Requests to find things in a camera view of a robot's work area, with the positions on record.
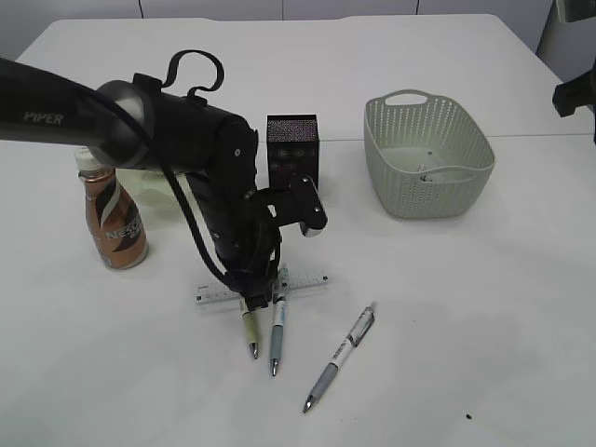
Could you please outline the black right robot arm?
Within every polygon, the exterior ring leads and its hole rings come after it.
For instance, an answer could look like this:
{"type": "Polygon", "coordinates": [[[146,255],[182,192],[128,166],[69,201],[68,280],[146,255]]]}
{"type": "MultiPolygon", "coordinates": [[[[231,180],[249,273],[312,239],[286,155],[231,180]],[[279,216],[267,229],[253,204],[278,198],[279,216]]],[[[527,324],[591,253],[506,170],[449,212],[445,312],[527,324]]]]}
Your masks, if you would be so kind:
{"type": "Polygon", "coordinates": [[[552,104],[560,117],[573,115],[577,108],[595,109],[595,66],[581,76],[558,85],[552,104]]]}

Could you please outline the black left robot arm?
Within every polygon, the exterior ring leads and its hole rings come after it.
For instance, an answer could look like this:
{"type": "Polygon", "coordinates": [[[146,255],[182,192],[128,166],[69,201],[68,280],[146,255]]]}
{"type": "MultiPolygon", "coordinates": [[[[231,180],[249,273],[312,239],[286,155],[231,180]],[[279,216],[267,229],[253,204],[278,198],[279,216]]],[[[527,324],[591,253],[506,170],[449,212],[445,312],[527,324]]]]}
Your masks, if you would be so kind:
{"type": "Polygon", "coordinates": [[[104,166],[162,172],[210,272],[251,310],[266,307],[281,235],[255,184],[258,134],[240,115],[182,97],[136,74],[89,88],[30,65],[1,62],[1,137],[82,145],[104,166]]]}

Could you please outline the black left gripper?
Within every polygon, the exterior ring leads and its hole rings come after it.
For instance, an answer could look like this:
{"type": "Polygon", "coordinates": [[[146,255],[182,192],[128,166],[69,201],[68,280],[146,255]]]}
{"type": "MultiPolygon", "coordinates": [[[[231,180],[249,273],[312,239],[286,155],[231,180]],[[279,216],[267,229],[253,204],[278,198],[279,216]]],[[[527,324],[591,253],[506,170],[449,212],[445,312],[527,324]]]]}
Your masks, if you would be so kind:
{"type": "Polygon", "coordinates": [[[189,172],[190,186],[209,230],[216,256],[250,311],[268,307],[278,277],[281,235],[256,195],[229,195],[231,184],[217,184],[205,173],[189,172]]]}

